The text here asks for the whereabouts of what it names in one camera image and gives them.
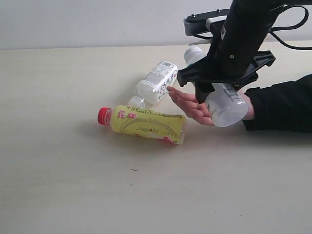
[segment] bottle label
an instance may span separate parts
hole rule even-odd
[[[111,126],[117,133],[145,138],[156,138],[182,144],[183,115],[168,115],[135,107],[117,106],[112,115]]]
[[[232,102],[245,102],[244,99],[230,84],[221,84],[221,87]]]
[[[141,83],[147,84],[157,92],[157,100],[159,101],[168,93],[167,87],[172,86],[177,76],[177,66],[170,62],[160,62]]]

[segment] beige table surface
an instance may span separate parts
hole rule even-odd
[[[169,146],[97,123],[160,60],[183,68],[186,48],[0,51],[0,233],[312,233],[310,135],[189,120]],[[312,72],[312,52],[263,49],[277,60],[251,86]],[[154,109],[181,113],[169,97]]]

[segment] black jacket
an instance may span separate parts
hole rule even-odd
[[[254,109],[254,120],[244,121],[247,131],[286,130],[312,133],[312,75],[245,93]]]

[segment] human hand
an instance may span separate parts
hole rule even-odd
[[[169,91],[171,100],[186,114],[187,117],[193,118],[195,121],[203,125],[214,125],[207,106],[204,103],[199,104],[194,94],[181,92],[174,87],[168,87],[167,89]],[[253,105],[251,104],[248,96],[243,93],[240,95],[246,101],[249,107],[248,113],[243,120],[251,120],[254,118]]]

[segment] clear plastic bottle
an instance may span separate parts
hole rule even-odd
[[[205,55],[197,46],[190,47],[184,54],[189,66]],[[248,112],[248,104],[230,84],[213,83],[215,92],[210,93],[205,104],[211,113],[211,119],[217,127],[228,127],[241,121]]]
[[[170,62],[160,62],[135,87],[135,95],[129,100],[128,106],[145,109],[156,105],[176,81],[178,67]]]
[[[116,133],[155,138],[182,144],[186,118],[183,115],[168,115],[136,107],[117,106],[114,110],[103,107],[97,121],[111,126]]]

